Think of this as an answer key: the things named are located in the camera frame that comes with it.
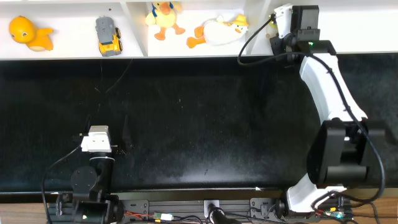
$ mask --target wooden surface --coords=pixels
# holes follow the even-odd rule
[[[379,216],[398,216],[398,198],[383,198],[377,200],[375,203]],[[373,215],[373,210],[370,205],[354,209],[355,214]],[[374,218],[357,217],[355,220],[358,223],[373,224],[376,223]],[[30,223],[36,224],[45,223],[44,207],[41,203],[10,203],[0,204],[0,224],[20,224]],[[382,218],[382,224],[398,223],[396,218]],[[335,221],[322,221],[321,224],[337,223]]]

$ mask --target black table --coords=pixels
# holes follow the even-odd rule
[[[341,55],[358,105],[398,135],[398,55]],[[237,66],[236,58],[66,60],[0,63],[0,192],[38,192],[44,169],[92,124],[120,137],[129,117],[134,149],[117,156],[113,192],[140,189],[283,189],[306,173],[320,122],[298,67]],[[379,149],[387,185],[398,186],[396,147]],[[76,152],[48,174],[70,190],[88,164]],[[368,186],[377,186],[372,177]]]

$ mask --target yellow and gray toy truck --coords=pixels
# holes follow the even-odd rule
[[[99,41],[99,51],[102,56],[107,57],[122,53],[120,30],[114,26],[112,18],[106,16],[98,18],[95,29]]]

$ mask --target white stuffed duck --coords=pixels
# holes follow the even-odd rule
[[[225,22],[222,16],[210,19],[203,26],[195,29],[195,37],[189,37],[187,45],[194,48],[198,44],[207,43],[212,46],[232,43],[245,35],[249,24],[246,16],[239,14],[233,22]]]

